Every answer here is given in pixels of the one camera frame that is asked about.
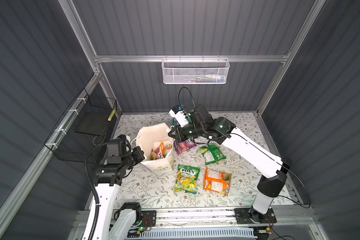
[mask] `white wire basket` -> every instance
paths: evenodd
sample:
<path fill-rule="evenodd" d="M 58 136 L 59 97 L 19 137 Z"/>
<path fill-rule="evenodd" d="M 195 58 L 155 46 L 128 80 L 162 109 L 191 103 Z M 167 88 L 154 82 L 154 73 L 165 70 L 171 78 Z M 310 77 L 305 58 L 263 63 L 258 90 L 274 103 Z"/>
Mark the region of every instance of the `white wire basket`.
<path fill-rule="evenodd" d="M 224 84 L 230 65 L 227 58 L 171 57 L 161 67 L 165 84 Z"/>

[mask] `green candy bag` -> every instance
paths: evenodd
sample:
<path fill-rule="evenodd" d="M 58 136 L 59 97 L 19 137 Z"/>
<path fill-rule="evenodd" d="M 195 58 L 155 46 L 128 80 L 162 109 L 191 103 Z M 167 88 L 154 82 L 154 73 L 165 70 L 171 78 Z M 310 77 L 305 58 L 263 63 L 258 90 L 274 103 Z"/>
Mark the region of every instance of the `green candy bag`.
<path fill-rule="evenodd" d="M 199 148 L 199 151 L 205 158 L 205 165 L 226 159 L 226 156 L 221 153 L 220 148 L 215 144 L 207 144 L 206 147 Z"/>
<path fill-rule="evenodd" d="M 197 193 L 196 180 L 200 173 L 200 168 L 180 165 L 177 167 L 177 179 L 175 192 L 184 190 L 188 193 Z"/>

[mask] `orange candy bag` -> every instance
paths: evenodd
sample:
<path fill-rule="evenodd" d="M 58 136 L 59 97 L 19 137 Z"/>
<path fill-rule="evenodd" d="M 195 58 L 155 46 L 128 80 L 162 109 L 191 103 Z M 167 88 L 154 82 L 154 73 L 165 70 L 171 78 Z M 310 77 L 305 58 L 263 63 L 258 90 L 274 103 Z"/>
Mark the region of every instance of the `orange candy bag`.
<path fill-rule="evenodd" d="M 168 146 L 164 147 L 164 143 L 161 142 L 160 146 L 157 149 L 152 150 L 151 152 L 152 160 L 164 158 L 165 156 L 167 156 L 167 154 L 171 149 L 172 149 L 172 144 L 169 144 Z"/>
<path fill-rule="evenodd" d="M 204 189 L 228 195 L 232 175 L 206 168 Z"/>

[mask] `black wire basket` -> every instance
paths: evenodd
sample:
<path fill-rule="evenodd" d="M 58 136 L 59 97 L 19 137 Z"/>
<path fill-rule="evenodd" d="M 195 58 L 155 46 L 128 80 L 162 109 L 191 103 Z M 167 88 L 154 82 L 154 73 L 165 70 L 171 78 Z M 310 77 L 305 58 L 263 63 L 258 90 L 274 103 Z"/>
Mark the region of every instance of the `black wire basket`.
<path fill-rule="evenodd" d="M 95 95 L 88 95 L 81 99 L 78 107 L 72 111 L 67 122 L 56 130 L 58 136 L 54 142 L 44 142 L 44 145 L 53 152 L 59 160 L 84 162 L 87 154 L 97 145 L 108 142 L 112 137 L 116 123 L 116 99 Z M 86 127 L 91 127 L 92 122 L 86 122 L 88 117 L 96 117 L 97 133 L 85 132 Z M 98 163 L 104 157 L 107 146 L 98 148 L 88 158 L 88 163 Z"/>

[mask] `metal mesh basket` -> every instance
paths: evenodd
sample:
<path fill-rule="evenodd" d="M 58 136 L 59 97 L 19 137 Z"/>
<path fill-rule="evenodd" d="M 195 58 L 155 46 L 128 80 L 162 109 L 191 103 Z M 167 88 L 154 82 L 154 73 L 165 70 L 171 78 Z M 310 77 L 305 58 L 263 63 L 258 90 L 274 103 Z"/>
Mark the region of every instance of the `metal mesh basket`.
<path fill-rule="evenodd" d="M 87 95 L 81 99 L 81 102 L 74 110 L 69 110 L 69 118 L 66 123 L 59 129 L 58 136 L 53 142 L 45 142 L 59 160 L 83 162 L 87 154 L 96 146 L 103 142 L 108 142 L 111 138 L 113 128 L 116 123 L 116 116 L 111 121 L 106 121 L 104 129 L 100 136 L 94 136 L 76 132 L 86 113 L 95 113 L 100 115 L 111 115 L 117 110 L 116 100 L 94 95 Z M 88 159 L 89 163 L 101 161 L 106 151 L 106 146 L 98 148 Z"/>
<path fill-rule="evenodd" d="M 161 66 L 165 84 L 224 84 L 230 67 L 227 58 L 163 58 Z"/>

